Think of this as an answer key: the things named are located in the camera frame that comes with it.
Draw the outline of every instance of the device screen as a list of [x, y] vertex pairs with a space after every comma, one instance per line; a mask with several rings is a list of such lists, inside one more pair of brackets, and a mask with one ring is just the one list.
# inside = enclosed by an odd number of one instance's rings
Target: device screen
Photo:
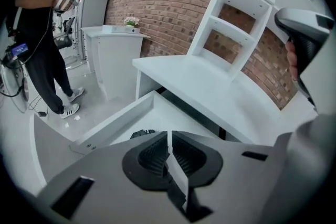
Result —
[[26, 43], [22, 43], [14, 48], [12, 48], [12, 54], [13, 57], [15, 56], [19, 56], [20, 54], [23, 54], [24, 52], [26, 52], [28, 50], [28, 46]]

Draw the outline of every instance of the white flowers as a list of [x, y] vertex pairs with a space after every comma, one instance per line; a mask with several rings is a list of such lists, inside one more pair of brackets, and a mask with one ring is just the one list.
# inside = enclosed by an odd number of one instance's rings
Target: white flowers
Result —
[[126, 25], [132, 25], [132, 26], [138, 25], [139, 22], [140, 22], [140, 19], [138, 19], [136, 17], [127, 17], [124, 20], [124, 24], [126, 24]]

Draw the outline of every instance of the black pants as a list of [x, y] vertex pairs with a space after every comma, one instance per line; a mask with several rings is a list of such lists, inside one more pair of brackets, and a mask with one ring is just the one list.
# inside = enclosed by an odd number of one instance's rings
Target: black pants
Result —
[[48, 45], [48, 49], [36, 51], [33, 57], [26, 63], [26, 68], [30, 79], [42, 99], [52, 111], [62, 114], [64, 111], [63, 102], [56, 95], [54, 79], [67, 96], [70, 97], [73, 91], [70, 87], [64, 60], [54, 41], [52, 41], [51, 45]]

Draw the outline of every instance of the white sneaker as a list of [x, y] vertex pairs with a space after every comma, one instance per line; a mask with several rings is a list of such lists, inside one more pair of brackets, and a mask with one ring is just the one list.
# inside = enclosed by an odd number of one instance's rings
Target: white sneaker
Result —
[[82, 95], [82, 93], [84, 93], [84, 88], [80, 87], [78, 89], [73, 89], [72, 91], [73, 91], [72, 96], [68, 97], [70, 103], [73, 102], [77, 97]]
[[64, 105], [64, 112], [60, 114], [62, 119], [74, 115], [79, 110], [79, 104]]

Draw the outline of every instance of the white refrigerator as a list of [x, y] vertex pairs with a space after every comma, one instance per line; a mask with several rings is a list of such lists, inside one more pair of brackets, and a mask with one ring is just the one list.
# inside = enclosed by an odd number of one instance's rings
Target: white refrigerator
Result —
[[82, 27], [102, 26], [104, 23], [107, 0], [79, 0], [77, 9], [77, 44], [78, 54], [86, 59], [86, 48]]

